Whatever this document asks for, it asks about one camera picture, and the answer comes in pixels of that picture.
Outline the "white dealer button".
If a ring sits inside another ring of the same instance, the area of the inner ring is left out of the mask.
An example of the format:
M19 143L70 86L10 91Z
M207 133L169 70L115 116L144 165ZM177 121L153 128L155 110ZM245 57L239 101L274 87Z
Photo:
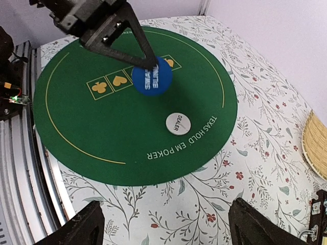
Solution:
M182 136L187 134L191 130L190 119L182 113L171 113L166 118L167 130L176 136Z

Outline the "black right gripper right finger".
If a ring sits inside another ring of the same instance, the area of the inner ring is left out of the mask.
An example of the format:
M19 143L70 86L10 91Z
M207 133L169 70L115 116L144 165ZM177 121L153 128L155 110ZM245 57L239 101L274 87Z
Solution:
M232 244L306 244L279 228L242 198L228 212Z

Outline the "blue small blind button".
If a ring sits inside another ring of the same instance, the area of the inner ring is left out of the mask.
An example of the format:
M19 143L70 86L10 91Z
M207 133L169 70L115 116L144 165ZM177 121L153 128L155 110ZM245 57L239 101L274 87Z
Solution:
M170 65L165 59L156 58L158 63L152 69L134 67L132 70L135 89L146 96L159 96L172 84L173 74Z

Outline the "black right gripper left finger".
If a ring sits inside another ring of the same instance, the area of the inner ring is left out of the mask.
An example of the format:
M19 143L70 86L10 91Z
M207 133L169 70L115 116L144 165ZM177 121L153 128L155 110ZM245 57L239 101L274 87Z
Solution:
M37 244L103 244L105 218L99 201L91 201L56 232Z

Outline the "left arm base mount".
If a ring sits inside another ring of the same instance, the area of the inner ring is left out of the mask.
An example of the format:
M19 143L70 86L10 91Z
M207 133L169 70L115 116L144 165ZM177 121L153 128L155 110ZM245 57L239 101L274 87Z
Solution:
M23 94L24 65L28 58L14 52L12 37L1 28L1 121L6 121L30 103L30 97Z

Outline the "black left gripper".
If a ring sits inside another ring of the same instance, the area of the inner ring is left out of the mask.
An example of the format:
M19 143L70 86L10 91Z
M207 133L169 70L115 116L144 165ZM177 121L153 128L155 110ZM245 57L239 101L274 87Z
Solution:
M81 44L93 53L140 68L153 68L157 65L155 53L131 5L126 1L30 0L29 4L37 8L49 9L54 25L66 34L82 36ZM113 15L119 8L120 15ZM136 38L144 54L143 58L112 47L127 28L131 29Z

